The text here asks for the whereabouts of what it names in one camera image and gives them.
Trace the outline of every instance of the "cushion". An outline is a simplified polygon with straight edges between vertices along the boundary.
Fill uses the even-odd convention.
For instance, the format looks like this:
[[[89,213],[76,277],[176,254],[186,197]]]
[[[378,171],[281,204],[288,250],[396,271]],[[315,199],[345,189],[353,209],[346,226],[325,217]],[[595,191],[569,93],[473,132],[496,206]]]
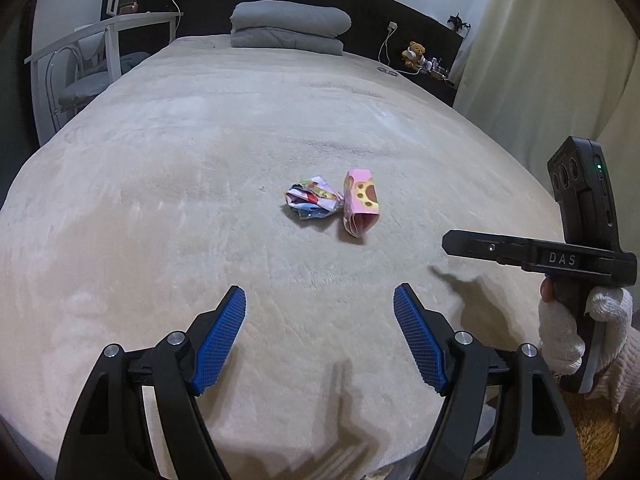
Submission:
[[[261,0],[236,5],[231,15],[231,23],[236,30],[250,27],[275,27],[335,38],[349,30],[351,18],[346,12],[335,7]]]
[[[122,74],[126,74],[133,67],[136,67],[140,63],[142,63],[147,57],[149,57],[149,54],[147,54],[146,52],[132,52],[131,54],[120,56],[120,71],[122,72]],[[84,75],[88,76],[97,72],[107,72],[106,59],[103,59],[95,67],[85,70]]]
[[[89,104],[111,84],[108,72],[98,72],[79,79],[66,87],[58,97],[63,110]]]
[[[296,48],[318,54],[342,55],[342,42],[313,34],[274,27],[243,28],[231,31],[231,46],[252,48]]]

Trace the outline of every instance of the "pink package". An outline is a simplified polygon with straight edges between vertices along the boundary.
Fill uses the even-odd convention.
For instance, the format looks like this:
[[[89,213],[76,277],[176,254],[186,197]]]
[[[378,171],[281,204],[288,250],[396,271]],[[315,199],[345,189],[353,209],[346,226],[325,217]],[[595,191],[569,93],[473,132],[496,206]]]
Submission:
[[[344,179],[344,228],[356,238],[378,221],[380,210],[369,170],[349,170]]]

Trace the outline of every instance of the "charging cable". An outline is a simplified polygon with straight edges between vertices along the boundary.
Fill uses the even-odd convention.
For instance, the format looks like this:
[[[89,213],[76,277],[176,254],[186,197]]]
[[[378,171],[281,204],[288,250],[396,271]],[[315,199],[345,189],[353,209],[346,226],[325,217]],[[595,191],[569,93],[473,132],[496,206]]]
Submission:
[[[409,75],[416,75],[420,73],[420,69],[417,70],[417,72],[405,72],[404,70],[396,70],[396,72],[399,72],[401,74],[409,74]]]
[[[178,9],[178,23],[177,25],[175,25],[175,31],[178,32],[178,27],[180,27],[180,19],[182,18],[182,13],[180,12],[180,7],[178,7],[178,4],[175,3],[175,0],[171,0],[171,1],[174,3],[175,8]]]
[[[392,28],[391,25],[389,25],[387,27],[387,30],[389,31],[389,34],[386,35],[386,39],[385,41],[382,42],[382,45],[380,45],[380,50],[378,52],[378,63],[382,63],[382,61],[380,60],[380,56],[382,55],[382,48],[385,48],[385,53],[386,53],[386,65],[389,66],[391,64],[391,60],[389,59],[389,49],[388,49],[388,45],[386,44],[387,41],[389,41],[389,38],[391,38],[394,34],[394,32],[396,30],[398,30],[398,26],[396,25],[396,28]]]

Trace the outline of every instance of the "handheld device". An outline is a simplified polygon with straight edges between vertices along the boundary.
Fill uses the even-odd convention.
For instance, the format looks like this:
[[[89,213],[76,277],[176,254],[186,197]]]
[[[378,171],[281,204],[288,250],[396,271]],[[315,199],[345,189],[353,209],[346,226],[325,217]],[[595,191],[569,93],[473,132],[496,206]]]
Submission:
[[[509,352],[454,332],[407,283],[394,313],[424,382],[445,398],[412,480],[462,480],[488,384],[500,386],[485,473],[478,480],[585,480],[571,417],[535,346]],[[163,480],[151,447],[142,386],[153,386],[162,432],[180,480],[230,480],[195,400],[215,383],[244,319],[233,286],[216,310],[153,348],[104,348],[80,394],[60,450],[56,480]]]
[[[503,265],[520,266],[552,278],[556,300],[575,317],[585,343],[579,370],[563,376],[569,392],[588,393],[593,387],[604,323],[585,313],[595,285],[631,286],[638,261],[620,249],[618,222],[609,173],[600,145],[594,140],[569,137],[547,164],[560,206],[565,244],[466,231],[450,231],[442,239],[447,254]]]

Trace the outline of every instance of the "knit glove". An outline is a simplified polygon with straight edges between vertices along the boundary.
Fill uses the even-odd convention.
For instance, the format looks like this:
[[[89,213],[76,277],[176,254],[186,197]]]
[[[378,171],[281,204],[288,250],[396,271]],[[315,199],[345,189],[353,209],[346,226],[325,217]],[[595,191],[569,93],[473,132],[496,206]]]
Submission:
[[[605,397],[614,412],[633,424],[640,418],[640,333],[631,328],[633,298],[623,288],[595,287],[586,312],[606,323],[598,357],[596,386],[590,397]],[[556,300],[540,300],[540,339],[546,364],[561,375],[575,374],[582,364],[584,341],[569,310]]]
[[[596,371],[606,368],[618,357],[631,329],[633,298],[623,288],[595,287],[587,299],[586,312],[596,321],[607,323],[604,344]],[[540,300],[540,339],[546,364],[556,373],[572,375],[578,371],[584,355],[584,341],[577,334],[574,316],[556,300]]]

